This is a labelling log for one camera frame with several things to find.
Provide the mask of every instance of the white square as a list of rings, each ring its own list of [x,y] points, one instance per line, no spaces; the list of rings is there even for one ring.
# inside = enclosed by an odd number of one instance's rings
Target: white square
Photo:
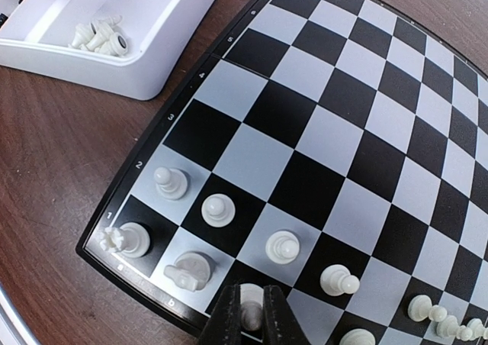
[[[425,57],[443,69],[450,76],[454,75],[454,54],[434,38],[427,36]]]
[[[442,179],[469,198],[473,185],[474,163],[475,160],[472,156],[458,147],[452,140],[448,140]]]
[[[336,67],[378,89],[386,60],[367,48],[348,40],[345,43]]]
[[[457,79],[454,80],[452,105],[478,125],[478,97]]]
[[[478,163],[488,169],[488,135],[478,128],[478,141],[476,144],[476,160]]]
[[[300,254],[295,261],[287,265],[278,265],[266,255],[266,242],[273,233],[278,231],[290,231],[300,241]],[[237,259],[272,278],[293,286],[305,267],[319,236],[318,229],[272,205],[266,205]]]
[[[449,314],[455,316],[458,321],[462,321],[464,315],[467,311],[467,306],[469,303],[467,301],[463,301],[458,297],[454,297],[453,295],[444,292],[442,293],[441,300],[439,301],[439,305],[448,309]],[[436,333],[437,323],[431,322],[429,328],[425,332],[424,338],[430,341],[434,341],[435,343],[442,343],[444,345],[450,345],[454,341],[454,337],[447,337],[442,338],[437,336]]]
[[[458,244],[448,236],[429,227],[413,276],[444,290],[458,254]]]
[[[470,202],[464,222],[461,246],[483,258],[488,243],[488,215]]]
[[[391,39],[387,60],[413,78],[422,81],[425,57],[396,37]]]
[[[420,345],[421,342],[421,337],[389,327],[381,338],[379,345]]]
[[[213,267],[212,276],[205,288],[201,291],[190,292],[186,289],[181,289],[169,277],[164,275],[165,267],[167,265],[174,265],[177,258],[188,251],[204,253],[211,260],[210,265]],[[233,262],[234,259],[231,256],[180,227],[169,243],[168,248],[163,253],[161,260],[158,262],[149,280],[170,296],[182,301],[196,311],[205,313],[205,310],[212,302]]]
[[[290,47],[271,79],[318,102],[333,70],[325,61]]]
[[[355,15],[337,5],[322,0],[313,11],[309,20],[347,38],[356,23],[356,18]]]
[[[488,262],[481,263],[478,280],[474,286],[473,295],[471,296],[471,303],[488,311]]]
[[[383,93],[377,92],[366,130],[406,153],[414,121],[415,114]]]
[[[488,82],[480,75],[478,75],[478,97],[488,106]]]
[[[449,136],[451,128],[452,106],[427,85],[420,86],[419,103],[417,105],[417,116],[427,124]]]
[[[346,179],[323,231],[371,255],[389,210],[389,202]]]
[[[267,83],[256,74],[221,60],[194,98],[242,121]]]
[[[291,45],[306,22],[305,18],[290,11],[266,5],[256,15],[249,28]]]
[[[371,0],[364,1],[359,12],[359,18],[364,19],[391,35],[393,35],[395,25],[397,24],[397,16],[392,11],[381,7]]]
[[[361,287],[352,296],[346,311],[388,326],[409,281],[410,275],[371,257],[361,277]]]
[[[297,145],[297,150],[324,166],[347,176],[363,130],[317,107]]]
[[[189,177],[191,187],[178,202],[167,200],[159,194],[154,181],[154,171],[159,167],[181,169]],[[209,176],[210,171],[161,144],[133,184],[130,194],[163,217],[180,225]]]
[[[393,203],[415,218],[430,224],[441,179],[405,158]]]
[[[241,124],[213,172],[267,201],[292,153],[290,147]]]
[[[344,313],[342,309],[296,289],[291,290],[287,300],[311,345],[323,345]]]

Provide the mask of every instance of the wooden table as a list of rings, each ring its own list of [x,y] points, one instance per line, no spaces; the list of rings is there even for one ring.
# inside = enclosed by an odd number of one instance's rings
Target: wooden table
[[[0,68],[0,282],[42,344],[191,344],[75,244],[153,115],[248,0],[217,0],[155,100]],[[383,0],[488,71],[488,0]]]

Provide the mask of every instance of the white container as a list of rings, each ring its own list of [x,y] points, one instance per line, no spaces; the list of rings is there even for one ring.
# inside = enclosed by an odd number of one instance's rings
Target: white container
[[[0,0],[0,65],[147,100],[170,72],[214,0]],[[75,26],[122,15],[123,57],[69,49]]]

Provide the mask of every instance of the brown wood surface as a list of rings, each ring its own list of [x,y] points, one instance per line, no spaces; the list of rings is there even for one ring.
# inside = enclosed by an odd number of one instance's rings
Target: brown wood surface
[[[0,282],[44,345],[191,344],[75,254],[136,139],[248,0],[217,0],[157,99],[0,67]],[[383,0],[488,71],[488,0]]]

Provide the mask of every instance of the chessboard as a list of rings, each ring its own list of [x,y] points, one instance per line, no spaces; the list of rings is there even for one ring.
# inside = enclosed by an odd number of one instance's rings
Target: chessboard
[[[180,199],[158,190],[160,167],[187,176]],[[377,0],[252,0],[140,138],[77,251],[195,335],[223,287],[246,282],[279,285],[314,345],[357,327],[380,345],[459,344],[406,310],[425,294],[486,323],[487,186],[488,82],[462,55]],[[202,217],[217,193],[235,205],[225,227]],[[101,248],[99,231],[128,222],[149,232],[142,257]],[[300,241],[287,265],[265,252],[282,230]],[[202,290],[164,274],[187,252],[213,262]],[[354,295],[322,290],[332,264],[360,279]]]

